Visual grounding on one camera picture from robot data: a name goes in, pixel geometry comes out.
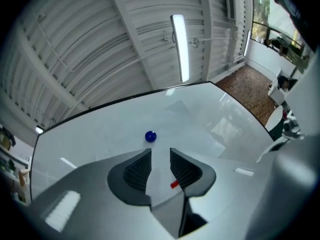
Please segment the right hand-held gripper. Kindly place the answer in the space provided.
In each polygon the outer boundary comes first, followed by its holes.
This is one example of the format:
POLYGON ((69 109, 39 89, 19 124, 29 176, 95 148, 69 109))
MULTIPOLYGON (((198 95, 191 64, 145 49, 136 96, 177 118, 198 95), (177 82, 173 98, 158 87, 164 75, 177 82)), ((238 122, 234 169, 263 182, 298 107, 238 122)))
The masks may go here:
POLYGON ((304 134, 268 152, 269 166, 258 191, 250 197, 248 240, 271 240, 298 220, 320 180, 320 120, 302 122, 304 134))

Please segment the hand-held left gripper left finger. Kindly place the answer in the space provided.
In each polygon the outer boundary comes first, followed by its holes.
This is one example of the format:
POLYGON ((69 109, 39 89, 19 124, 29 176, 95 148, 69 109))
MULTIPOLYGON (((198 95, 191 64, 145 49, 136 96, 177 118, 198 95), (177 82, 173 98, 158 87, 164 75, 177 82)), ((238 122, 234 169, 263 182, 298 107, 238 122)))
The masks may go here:
POLYGON ((153 215, 146 186, 152 151, 132 151, 87 163, 31 203, 43 240, 173 240, 153 215))

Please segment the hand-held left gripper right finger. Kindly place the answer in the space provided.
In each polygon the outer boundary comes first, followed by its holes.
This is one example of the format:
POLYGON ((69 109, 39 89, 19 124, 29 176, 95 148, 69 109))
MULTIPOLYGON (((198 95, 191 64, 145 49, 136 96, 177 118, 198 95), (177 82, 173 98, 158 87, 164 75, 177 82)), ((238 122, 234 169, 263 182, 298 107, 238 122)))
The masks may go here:
POLYGON ((269 158, 241 162, 171 148, 170 168, 184 193, 181 240, 244 240, 269 175, 269 158))

